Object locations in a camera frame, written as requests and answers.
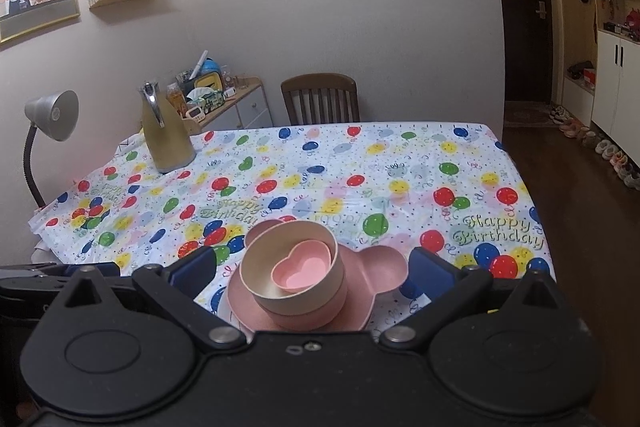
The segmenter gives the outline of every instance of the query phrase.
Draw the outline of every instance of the plastic tablecloth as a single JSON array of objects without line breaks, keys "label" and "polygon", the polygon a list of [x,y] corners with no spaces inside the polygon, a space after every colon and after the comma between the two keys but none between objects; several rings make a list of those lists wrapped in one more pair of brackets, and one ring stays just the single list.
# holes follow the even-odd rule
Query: plastic tablecloth
[{"label": "plastic tablecloth", "polygon": [[[171,264],[200,245],[218,270],[196,298],[218,305],[264,219],[309,219],[352,250],[422,245],[498,277],[527,266],[554,275],[535,206],[489,128],[467,123],[359,123],[208,132],[196,159],[159,174],[142,134],[30,220],[66,263],[115,261],[123,275]],[[369,322],[390,327],[429,299],[409,280],[379,296]]]}]

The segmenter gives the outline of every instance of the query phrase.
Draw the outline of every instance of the white wall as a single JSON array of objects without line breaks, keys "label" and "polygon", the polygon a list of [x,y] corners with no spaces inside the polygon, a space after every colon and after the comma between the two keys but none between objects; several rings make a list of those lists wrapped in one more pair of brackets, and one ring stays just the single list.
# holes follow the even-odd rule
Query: white wall
[{"label": "white wall", "polygon": [[185,0],[220,63],[258,74],[274,124],[281,81],[338,71],[358,83],[363,120],[479,121],[502,133],[500,0]]},{"label": "white wall", "polygon": [[107,163],[118,142],[137,132],[142,102],[136,87],[153,77],[166,82],[197,60],[184,0],[94,12],[79,1],[75,22],[0,46],[0,264],[27,261],[36,243],[27,225],[36,205],[22,175],[29,128],[24,102],[64,89],[80,99],[78,126],[67,142],[36,136],[33,174],[50,201]]}]

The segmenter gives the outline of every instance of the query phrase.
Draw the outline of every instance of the chair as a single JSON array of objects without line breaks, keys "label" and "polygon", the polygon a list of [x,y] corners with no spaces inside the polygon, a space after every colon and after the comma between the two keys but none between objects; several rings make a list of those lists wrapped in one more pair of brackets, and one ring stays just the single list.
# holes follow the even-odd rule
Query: chair
[{"label": "chair", "polygon": [[291,125],[300,125],[297,109],[303,125],[360,121],[356,83],[344,74],[301,74],[285,80],[280,88]]}]

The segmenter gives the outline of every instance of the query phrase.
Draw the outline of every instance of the lamp shade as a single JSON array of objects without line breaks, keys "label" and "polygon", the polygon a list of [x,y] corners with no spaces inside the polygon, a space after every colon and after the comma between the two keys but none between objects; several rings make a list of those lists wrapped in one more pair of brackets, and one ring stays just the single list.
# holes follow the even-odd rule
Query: lamp shade
[{"label": "lamp shade", "polygon": [[63,142],[76,128],[78,107],[78,95],[67,90],[30,100],[24,113],[49,138]]}]

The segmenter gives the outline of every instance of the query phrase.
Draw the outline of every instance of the black mechanical device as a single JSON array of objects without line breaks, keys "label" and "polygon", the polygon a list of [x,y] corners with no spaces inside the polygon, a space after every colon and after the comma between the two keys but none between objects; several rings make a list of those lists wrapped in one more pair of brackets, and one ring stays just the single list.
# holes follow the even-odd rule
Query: black mechanical device
[{"label": "black mechanical device", "polygon": [[494,279],[422,248],[410,263],[432,302],[378,342],[259,331],[247,343],[193,301],[216,271],[209,247],[131,277],[108,265],[4,271],[2,331],[36,324],[19,370],[40,410],[25,425],[598,425],[585,409],[598,350],[548,273]]}]

